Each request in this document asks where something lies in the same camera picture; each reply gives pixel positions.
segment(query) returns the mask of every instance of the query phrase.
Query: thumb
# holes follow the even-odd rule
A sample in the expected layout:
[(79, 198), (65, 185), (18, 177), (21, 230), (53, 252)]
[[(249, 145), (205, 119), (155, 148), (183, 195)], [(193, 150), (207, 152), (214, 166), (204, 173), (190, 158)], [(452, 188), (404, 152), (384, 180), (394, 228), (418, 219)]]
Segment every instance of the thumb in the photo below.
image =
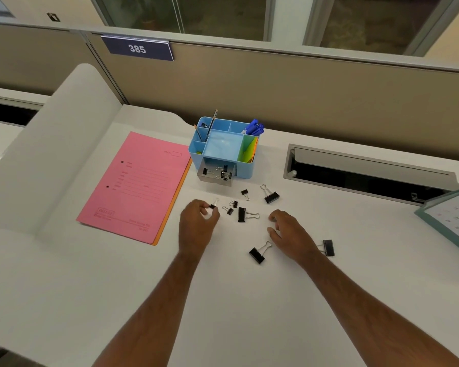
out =
[(275, 231), (274, 228), (267, 228), (267, 231), (269, 232), (269, 235), (270, 235), (270, 238), (272, 239), (272, 241), (274, 241), (274, 243), (279, 246), (279, 244), (281, 243), (282, 241), (282, 238), (281, 236), (279, 236), (277, 234), (277, 232)]
[(219, 209), (217, 207), (215, 207), (214, 209), (212, 209), (212, 215), (207, 221), (214, 228), (216, 226), (216, 223), (218, 222), (220, 216), (221, 216), (221, 214), (219, 213)]

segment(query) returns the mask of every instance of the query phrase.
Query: desk organizer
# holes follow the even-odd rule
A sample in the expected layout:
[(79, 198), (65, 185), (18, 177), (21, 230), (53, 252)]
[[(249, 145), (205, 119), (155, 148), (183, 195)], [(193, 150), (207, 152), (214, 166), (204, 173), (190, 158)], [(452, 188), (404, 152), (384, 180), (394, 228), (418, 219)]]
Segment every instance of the desk organizer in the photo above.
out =
[[(208, 127), (211, 120), (212, 117), (201, 117), (197, 123), (197, 130), (203, 140), (208, 135)], [(258, 136), (242, 134), (241, 132), (247, 126), (248, 123), (216, 118), (206, 142), (201, 141), (197, 131), (194, 132), (189, 145), (189, 153), (194, 166), (198, 169), (197, 174), (201, 180), (216, 182), (222, 185), (231, 185), (233, 177), (251, 178), (255, 156), (257, 155), (253, 157), (251, 162), (242, 162), (241, 160), (245, 150)], [(216, 168), (219, 170), (223, 167), (225, 171), (232, 173), (231, 178), (223, 180), (217, 178), (218, 176), (220, 177), (220, 172), (212, 173)]]

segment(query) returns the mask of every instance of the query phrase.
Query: beige cubicle partition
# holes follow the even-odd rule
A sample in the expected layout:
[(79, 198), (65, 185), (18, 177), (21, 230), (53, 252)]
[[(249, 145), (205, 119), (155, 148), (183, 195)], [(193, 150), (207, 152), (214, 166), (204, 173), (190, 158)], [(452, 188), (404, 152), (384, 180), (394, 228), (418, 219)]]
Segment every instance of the beige cubicle partition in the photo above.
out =
[(88, 38), (130, 104), (459, 159), (459, 73), (188, 43), (160, 61)]
[(0, 87), (51, 95), (81, 63), (93, 65), (121, 100), (79, 33), (0, 24)]

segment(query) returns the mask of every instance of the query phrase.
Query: forearm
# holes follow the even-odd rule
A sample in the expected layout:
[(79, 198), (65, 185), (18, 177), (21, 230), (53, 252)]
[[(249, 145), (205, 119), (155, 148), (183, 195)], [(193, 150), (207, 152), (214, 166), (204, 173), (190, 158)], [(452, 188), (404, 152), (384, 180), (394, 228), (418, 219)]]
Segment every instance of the forearm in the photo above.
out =
[(178, 254), (151, 295), (119, 330), (93, 367), (164, 367), (177, 336), (200, 258)]
[(300, 260), (368, 367), (449, 366), (459, 359), (343, 274), (319, 251)]

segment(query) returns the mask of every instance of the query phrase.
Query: person's left hand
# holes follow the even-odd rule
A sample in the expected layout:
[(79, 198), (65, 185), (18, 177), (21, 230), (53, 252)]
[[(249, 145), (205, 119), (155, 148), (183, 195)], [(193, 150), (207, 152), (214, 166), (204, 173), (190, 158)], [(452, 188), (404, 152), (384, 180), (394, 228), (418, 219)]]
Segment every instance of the person's left hand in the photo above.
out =
[(219, 220), (219, 210), (215, 207), (212, 216), (205, 219), (209, 204), (201, 200), (193, 200), (180, 214), (178, 225), (178, 249), (181, 254), (199, 260), (211, 240), (212, 231)]

